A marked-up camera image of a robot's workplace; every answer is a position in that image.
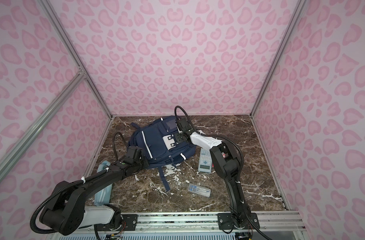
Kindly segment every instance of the brown marble surface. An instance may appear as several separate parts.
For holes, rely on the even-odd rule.
[[[146,126],[157,118],[116,117],[93,172],[102,161],[114,161],[112,137],[115,132],[122,132],[128,141],[134,132],[131,122]],[[204,133],[222,134],[239,144],[245,155],[241,184],[252,210],[284,210],[249,116],[191,116],[191,119],[196,128]],[[116,148],[119,157],[125,154],[125,146],[119,136],[116,137]],[[157,169],[142,170],[113,184],[111,204],[123,212],[228,211],[229,197],[224,181],[214,170],[211,174],[197,171],[200,149],[197,147],[196,154],[177,168],[171,165],[163,167],[170,185],[169,192],[165,192]],[[189,183],[211,189],[211,196],[192,194],[188,191]],[[88,200],[87,205],[93,205],[93,198]]]

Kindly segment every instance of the backpack strap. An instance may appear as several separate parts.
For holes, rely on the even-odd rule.
[[[158,167],[158,170],[160,173],[160,178],[161,178],[162,184],[164,184],[165,191],[168,192],[170,190],[170,186],[164,176],[164,171],[162,170],[162,167]]]
[[[140,129],[140,126],[137,123],[132,122],[131,125],[136,129]]]

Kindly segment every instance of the heart pattern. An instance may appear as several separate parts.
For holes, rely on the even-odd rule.
[[[42,238],[29,227],[31,213],[57,183],[81,179],[107,122],[88,84],[82,81],[1,182],[0,239]]]
[[[365,239],[365,1],[310,1],[255,119],[310,238]]]
[[[250,113],[296,2],[51,0],[119,115]]]
[[[77,71],[38,3],[0,1],[0,159]]]

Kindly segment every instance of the backpack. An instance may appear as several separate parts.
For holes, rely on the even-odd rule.
[[[166,191],[170,190],[165,179],[162,166],[176,165],[193,156],[196,145],[187,142],[176,143],[175,133],[178,133],[175,116],[159,118],[145,127],[132,122],[137,130],[132,134],[128,145],[142,148],[142,154],[149,162],[147,169],[158,168]]]

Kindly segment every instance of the light blue pencil case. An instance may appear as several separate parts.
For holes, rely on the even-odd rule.
[[[104,170],[107,166],[110,166],[110,162],[103,161],[97,169],[97,172]],[[110,200],[110,194],[112,191],[112,184],[104,188],[103,190],[99,191],[94,195],[94,205],[102,206],[104,204],[108,204]]]

